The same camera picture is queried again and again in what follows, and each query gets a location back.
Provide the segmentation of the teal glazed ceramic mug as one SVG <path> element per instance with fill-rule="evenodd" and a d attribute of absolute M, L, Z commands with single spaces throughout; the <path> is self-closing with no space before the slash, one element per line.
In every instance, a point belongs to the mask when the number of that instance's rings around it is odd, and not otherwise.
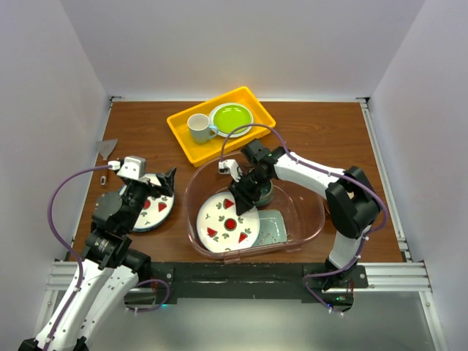
<path fill-rule="evenodd" d="M 256 207 L 261 208 L 270 204 L 274 196 L 273 182 L 270 181 L 265 187 L 260 190 L 260 197 L 254 204 Z"/>

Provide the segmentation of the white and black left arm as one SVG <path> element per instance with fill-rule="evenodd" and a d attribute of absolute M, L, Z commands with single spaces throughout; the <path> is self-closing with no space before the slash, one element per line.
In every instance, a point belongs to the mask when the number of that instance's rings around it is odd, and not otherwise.
<path fill-rule="evenodd" d="M 43 329 L 24 340 L 20 350 L 90 350 L 98 330 L 124 296 L 133 287 L 155 281 L 151 258 L 131 249 L 128 235 L 148 198 L 173 195 L 176 169 L 157 173 L 154 184 L 141 170 L 125 174 L 119 162 L 108 167 L 125 189 L 97 198 L 83 251 L 69 251 L 78 267 L 64 297 Z"/>

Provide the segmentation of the mint divided rectangular plate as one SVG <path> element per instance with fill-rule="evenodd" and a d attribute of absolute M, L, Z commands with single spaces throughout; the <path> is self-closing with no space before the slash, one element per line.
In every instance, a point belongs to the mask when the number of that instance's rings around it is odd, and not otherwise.
<path fill-rule="evenodd" d="M 280 244 L 287 241 L 284 218 L 280 211 L 262 210 L 258 214 L 260 231 L 253 247 Z"/>

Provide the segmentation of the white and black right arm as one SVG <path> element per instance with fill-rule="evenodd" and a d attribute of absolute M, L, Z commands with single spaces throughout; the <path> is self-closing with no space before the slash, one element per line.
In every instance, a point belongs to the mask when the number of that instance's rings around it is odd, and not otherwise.
<path fill-rule="evenodd" d="M 246 172 L 234 159 L 222 157 L 218 163 L 218 171 L 232 179 L 228 189 L 237 214 L 253 209 L 260 199 L 260 190 L 272 179 L 318 194 L 328 205 L 336 237 L 324 268 L 305 275 L 303 281 L 327 279 L 330 285 L 343 287 L 352 278 L 371 226 L 379 214 L 386 212 L 366 174 L 359 167 L 342 170 L 319 165 L 286 146 L 270 150 L 258 139 L 244 146 L 241 153 L 251 166 Z"/>

